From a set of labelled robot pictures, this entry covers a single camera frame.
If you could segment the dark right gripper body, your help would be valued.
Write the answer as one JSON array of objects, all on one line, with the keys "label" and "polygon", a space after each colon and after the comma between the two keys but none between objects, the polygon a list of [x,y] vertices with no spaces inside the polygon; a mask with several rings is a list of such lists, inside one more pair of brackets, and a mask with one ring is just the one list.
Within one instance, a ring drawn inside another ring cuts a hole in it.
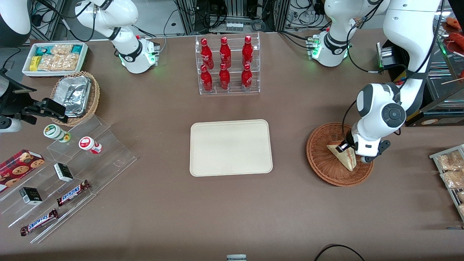
[{"label": "dark right gripper body", "polygon": [[36,91],[6,75],[6,71],[0,71],[1,79],[1,114],[11,116],[20,113],[25,107],[33,105],[35,100],[30,97],[30,93]]}]

